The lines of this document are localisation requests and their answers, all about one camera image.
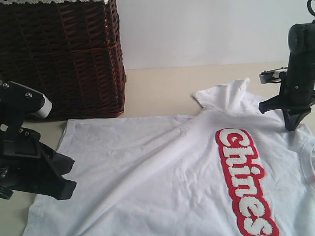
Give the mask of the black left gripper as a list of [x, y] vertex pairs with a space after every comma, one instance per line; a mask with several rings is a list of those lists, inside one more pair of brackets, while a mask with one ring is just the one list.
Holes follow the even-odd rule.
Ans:
[[13, 191], [46, 195], [69, 200], [77, 183], [63, 178], [74, 160], [40, 141], [40, 133], [20, 128], [17, 136], [0, 136], [0, 195], [11, 197]]

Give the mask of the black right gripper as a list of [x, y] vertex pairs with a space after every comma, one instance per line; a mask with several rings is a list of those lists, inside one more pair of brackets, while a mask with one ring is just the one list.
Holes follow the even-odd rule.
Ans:
[[288, 131], [294, 131], [311, 112], [309, 108], [314, 86], [314, 81], [292, 86], [289, 86], [286, 81], [282, 81], [279, 95], [260, 102], [258, 109], [262, 114], [272, 110], [282, 110], [285, 128]]

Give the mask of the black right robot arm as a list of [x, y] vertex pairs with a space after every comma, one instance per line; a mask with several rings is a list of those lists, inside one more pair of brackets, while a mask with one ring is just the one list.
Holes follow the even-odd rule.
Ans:
[[261, 113], [281, 110], [285, 128], [293, 131], [315, 104], [315, 23], [293, 25], [288, 33], [290, 49], [287, 67], [263, 71], [260, 82], [280, 83], [279, 94], [264, 102]]

